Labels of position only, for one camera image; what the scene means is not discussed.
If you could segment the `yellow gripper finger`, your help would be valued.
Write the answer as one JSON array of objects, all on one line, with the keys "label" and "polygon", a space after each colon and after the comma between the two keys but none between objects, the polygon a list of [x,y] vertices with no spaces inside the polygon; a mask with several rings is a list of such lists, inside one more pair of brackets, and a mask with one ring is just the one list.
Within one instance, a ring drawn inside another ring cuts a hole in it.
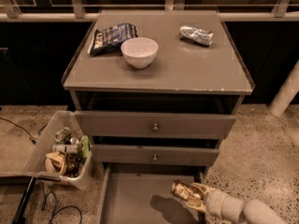
[{"label": "yellow gripper finger", "polygon": [[201,183],[192,183],[192,187],[199,189],[203,196],[207,196],[209,193],[215,190],[214,188]]},{"label": "yellow gripper finger", "polygon": [[188,207],[201,212],[205,213],[206,212],[206,205],[203,200],[189,200],[185,203]]}]

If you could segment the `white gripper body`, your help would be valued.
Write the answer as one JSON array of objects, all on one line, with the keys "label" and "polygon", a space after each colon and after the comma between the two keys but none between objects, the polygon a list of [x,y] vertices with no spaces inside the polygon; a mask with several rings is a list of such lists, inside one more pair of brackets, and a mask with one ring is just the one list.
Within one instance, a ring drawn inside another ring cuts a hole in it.
[{"label": "white gripper body", "polygon": [[223,220],[244,220],[245,202],[214,189],[206,196],[206,210],[213,217]]}]

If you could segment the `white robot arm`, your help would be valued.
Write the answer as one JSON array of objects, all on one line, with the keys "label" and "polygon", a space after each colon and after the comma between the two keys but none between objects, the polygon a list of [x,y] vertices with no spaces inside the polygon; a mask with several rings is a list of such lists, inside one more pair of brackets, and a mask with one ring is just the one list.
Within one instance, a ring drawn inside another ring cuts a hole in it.
[{"label": "white robot arm", "polygon": [[194,186],[202,198],[185,205],[231,224],[298,222],[299,65],[289,72],[270,105],[241,105],[236,124],[221,145],[209,180]]}]

